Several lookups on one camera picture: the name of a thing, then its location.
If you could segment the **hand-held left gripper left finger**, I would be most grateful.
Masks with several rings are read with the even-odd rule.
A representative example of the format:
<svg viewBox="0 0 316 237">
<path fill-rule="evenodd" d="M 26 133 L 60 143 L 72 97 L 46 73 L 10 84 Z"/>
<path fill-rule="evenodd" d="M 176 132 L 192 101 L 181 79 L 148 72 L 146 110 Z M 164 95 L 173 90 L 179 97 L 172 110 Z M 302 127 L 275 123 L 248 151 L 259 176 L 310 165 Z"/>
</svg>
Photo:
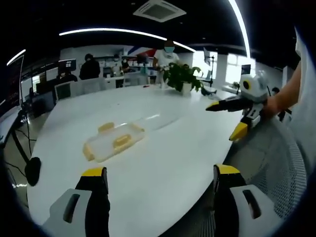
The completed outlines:
<svg viewBox="0 0 316 237">
<path fill-rule="evenodd" d="M 76 187 L 51 205 L 43 229 L 50 237 L 108 237 L 108 194 L 107 169 L 86 170 Z"/>
</svg>

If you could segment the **person's right hand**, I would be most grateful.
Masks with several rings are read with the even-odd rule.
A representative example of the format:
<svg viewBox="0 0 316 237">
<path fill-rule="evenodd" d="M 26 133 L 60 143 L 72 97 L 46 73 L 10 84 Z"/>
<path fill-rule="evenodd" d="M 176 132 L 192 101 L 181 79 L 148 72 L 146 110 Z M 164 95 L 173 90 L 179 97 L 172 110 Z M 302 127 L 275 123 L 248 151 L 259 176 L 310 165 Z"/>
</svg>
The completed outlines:
<svg viewBox="0 0 316 237">
<path fill-rule="evenodd" d="M 297 103 L 298 99 L 281 93 L 270 96 L 263 108 L 263 116 L 271 118 Z"/>
</svg>

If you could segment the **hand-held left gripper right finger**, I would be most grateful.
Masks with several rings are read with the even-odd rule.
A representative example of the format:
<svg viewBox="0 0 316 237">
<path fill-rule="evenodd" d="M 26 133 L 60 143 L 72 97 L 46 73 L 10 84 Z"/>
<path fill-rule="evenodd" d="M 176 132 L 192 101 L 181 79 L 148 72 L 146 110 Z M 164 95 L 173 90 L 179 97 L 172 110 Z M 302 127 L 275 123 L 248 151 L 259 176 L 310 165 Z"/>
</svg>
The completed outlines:
<svg viewBox="0 0 316 237">
<path fill-rule="evenodd" d="M 272 200 L 238 169 L 215 164 L 213 174 L 216 237 L 269 237 L 281 225 Z"/>
</svg>

